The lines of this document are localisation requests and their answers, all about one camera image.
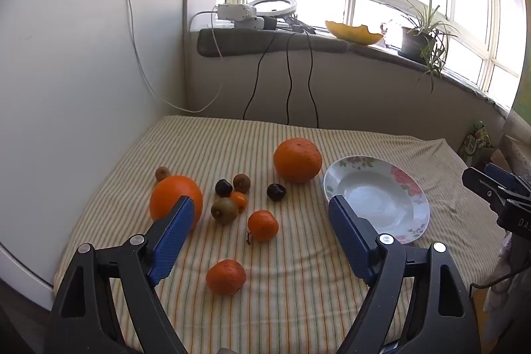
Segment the yellow melon rind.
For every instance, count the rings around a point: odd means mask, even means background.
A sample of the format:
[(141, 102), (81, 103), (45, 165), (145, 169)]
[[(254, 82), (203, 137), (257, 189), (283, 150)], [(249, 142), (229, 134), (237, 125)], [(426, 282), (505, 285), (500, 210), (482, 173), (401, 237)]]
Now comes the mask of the yellow melon rind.
[(336, 38), (343, 41), (358, 44), (361, 46), (371, 46), (379, 43), (383, 39), (381, 33), (373, 33), (366, 25), (357, 27), (346, 25), (345, 23), (325, 22), (327, 30)]

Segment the potted spider plant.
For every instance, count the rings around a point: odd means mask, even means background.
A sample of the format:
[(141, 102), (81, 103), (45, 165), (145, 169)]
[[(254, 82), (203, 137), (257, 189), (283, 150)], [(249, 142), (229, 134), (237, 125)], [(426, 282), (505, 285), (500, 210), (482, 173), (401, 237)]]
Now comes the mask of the potted spider plant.
[(440, 18), (433, 0), (416, 6), (405, 0), (413, 10), (412, 16), (405, 16), (409, 26), (402, 27), (402, 45), (399, 55), (426, 67), (422, 75), (430, 81), (430, 92), (435, 88), (435, 79), (442, 78), (448, 57), (450, 38), (457, 38), (458, 29), (444, 18)]

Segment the dark plum right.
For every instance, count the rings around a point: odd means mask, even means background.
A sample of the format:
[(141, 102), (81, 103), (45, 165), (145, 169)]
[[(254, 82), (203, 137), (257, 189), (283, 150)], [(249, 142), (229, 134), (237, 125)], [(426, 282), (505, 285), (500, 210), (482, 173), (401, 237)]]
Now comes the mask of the dark plum right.
[(286, 188), (279, 183), (271, 183), (266, 190), (268, 198), (273, 202), (281, 201), (286, 195)]

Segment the dark plum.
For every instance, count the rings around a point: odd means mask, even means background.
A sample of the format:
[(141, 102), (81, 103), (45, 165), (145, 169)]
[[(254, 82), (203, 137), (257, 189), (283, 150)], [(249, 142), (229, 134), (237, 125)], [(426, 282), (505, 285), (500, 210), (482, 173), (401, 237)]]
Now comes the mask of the dark plum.
[(286, 188), (279, 183), (271, 183), (266, 190), (268, 198), (273, 202), (281, 201), (286, 195)]
[(229, 198), (230, 194), (233, 192), (232, 184), (226, 179), (218, 180), (214, 189), (216, 194), (221, 198)]

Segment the white power strip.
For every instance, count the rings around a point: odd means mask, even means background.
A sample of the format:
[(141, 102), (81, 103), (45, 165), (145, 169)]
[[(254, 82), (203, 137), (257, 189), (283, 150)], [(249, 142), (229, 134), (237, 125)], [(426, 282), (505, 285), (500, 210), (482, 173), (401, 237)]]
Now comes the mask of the white power strip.
[(220, 20), (233, 22), (236, 29), (264, 29), (264, 18), (258, 16), (257, 8), (249, 4), (220, 4), (217, 14)]

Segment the brown kiwi middle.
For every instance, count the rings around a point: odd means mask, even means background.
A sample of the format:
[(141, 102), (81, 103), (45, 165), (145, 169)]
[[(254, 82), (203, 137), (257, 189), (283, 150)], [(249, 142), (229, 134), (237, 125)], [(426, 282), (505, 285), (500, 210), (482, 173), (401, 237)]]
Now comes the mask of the brown kiwi middle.
[(247, 194), (251, 186), (250, 179), (246, 174), (235, 175), (232, 184), (235, 191), (243, 194)]

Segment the mandarin with stem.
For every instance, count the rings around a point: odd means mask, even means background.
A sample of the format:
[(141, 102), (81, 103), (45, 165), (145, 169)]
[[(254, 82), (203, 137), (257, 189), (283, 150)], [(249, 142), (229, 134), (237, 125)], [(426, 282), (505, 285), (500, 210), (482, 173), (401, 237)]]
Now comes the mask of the mandarin with stem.
[(257, 210), (248, 217), (247, 244), (251, 240), (258, 242), (271, 241), (279, 231), (279, 224), (273, 214), (268, 210)]

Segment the green package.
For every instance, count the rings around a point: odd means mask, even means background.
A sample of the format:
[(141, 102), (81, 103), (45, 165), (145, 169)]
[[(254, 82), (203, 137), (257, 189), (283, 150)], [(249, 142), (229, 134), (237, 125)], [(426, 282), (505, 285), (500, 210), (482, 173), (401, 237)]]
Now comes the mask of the green package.
[(471, 166), (495, 150), (487, 128), (482, 121), (473, 123), (460, 146), (458, 155)]

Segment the tiny orange kumquat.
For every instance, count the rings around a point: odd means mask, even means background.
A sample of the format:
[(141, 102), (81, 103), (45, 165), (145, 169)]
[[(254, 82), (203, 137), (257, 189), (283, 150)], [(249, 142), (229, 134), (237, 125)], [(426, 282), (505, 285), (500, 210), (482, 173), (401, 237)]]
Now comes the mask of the tiny orange kumquat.
[(245, 193), (234, 190), (230, 194), (230, 199), (236, 205), (239, 213), (242, 213), (248, 206), (248, 196)]

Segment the large rough orange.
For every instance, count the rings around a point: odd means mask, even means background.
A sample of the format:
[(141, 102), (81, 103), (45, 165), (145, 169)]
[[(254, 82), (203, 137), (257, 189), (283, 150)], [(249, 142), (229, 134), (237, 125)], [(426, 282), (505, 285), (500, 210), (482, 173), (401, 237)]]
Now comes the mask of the large rough orange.
[(320, 172), (322, 155), (310, 140), (303, 137), (290, 138), (275, 149), (273, 166), (282, 179), (291, 183), (305, 183)]

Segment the large smooth orange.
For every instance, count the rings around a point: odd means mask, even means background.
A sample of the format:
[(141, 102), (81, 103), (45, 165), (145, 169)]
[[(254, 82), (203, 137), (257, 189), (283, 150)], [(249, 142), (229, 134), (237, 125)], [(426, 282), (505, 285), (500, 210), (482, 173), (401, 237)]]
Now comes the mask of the large smooth orange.
[(182, 196), (186, 196), (193, 201), (194, 219), (192, 229), (195, 229), (201, 218), (203, 195), (199, 186), (186, 176), (169, 176), (155, 186), (149, 200), (151, 218), (156, 221), (166, 217)]

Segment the dark plum left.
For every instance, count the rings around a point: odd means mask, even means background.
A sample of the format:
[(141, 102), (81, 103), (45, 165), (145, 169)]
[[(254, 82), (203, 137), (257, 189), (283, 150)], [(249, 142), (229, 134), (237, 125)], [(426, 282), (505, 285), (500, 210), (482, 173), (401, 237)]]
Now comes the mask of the dark plum left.
[(221, 198), (229, 198), (230, 194), (233, 192), (232, 184), (226, 179), (218, 180), (214, 189), (216, 194)]

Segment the striped cloth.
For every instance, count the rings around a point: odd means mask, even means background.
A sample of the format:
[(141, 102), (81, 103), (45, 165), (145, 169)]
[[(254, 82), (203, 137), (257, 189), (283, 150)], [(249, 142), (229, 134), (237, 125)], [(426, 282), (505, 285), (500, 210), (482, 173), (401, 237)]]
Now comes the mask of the striped cloth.
[[(270, 211), (279, 232), (268, 243), (248, 245), (246, 215), (220, 226), (204, 211), (170, 276), (157, 288), (171, 324), (191, 353), (222, 347), (238, 353), (335, 352), (367, 287), (339, 246), (320, 178), (289, 185), (280, 202), (267, 198), (266, 188), (277, 178), (273, 152), (291, 137), (311, 140), (325, 165), (366, 155), (404, 170), (430, 205), (429, 225), (418, 245), (445, 244), (465, 283), (481, 283), (492, 273), (503, 230), (489, 206), (464, 188), (464, 162), (442, 139), (167, 116), (124, 155), (93, 195), (67, 242), (56, 279), (63, 277), (79, 245), (120, 245), (151, 226), (148, 203), (159, 166), (194, 180), (205, 208), (214, 202), (218, 180), (243, 173), (251, 180), (248, 211)], [(208, 270), (222, 260), (236, 260), (247, 273), (234, 296), (218, 296), (207, 287)]]

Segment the floral white plate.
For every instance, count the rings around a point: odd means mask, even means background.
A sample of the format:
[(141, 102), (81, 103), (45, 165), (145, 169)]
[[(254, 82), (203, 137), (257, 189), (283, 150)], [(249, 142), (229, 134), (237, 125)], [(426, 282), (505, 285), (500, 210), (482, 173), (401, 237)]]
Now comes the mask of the floral white plate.
[(430, 206), (424, 190), (404, 170), (382, 159), (352, 155), (327, 168), (323, 178), (327, 199), (344, 197), (379, 234), (401, 244), (420, 239), (429, 224)]

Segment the white refrigerator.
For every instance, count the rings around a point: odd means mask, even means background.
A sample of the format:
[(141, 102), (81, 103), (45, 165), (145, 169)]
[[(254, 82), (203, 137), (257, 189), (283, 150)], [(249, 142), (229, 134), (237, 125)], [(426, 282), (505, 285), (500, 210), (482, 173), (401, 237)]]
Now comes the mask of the white refrigerator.
[(1, 0), (1, 277), (39, 306), (86, 203), (184, 102), (183, 0)]

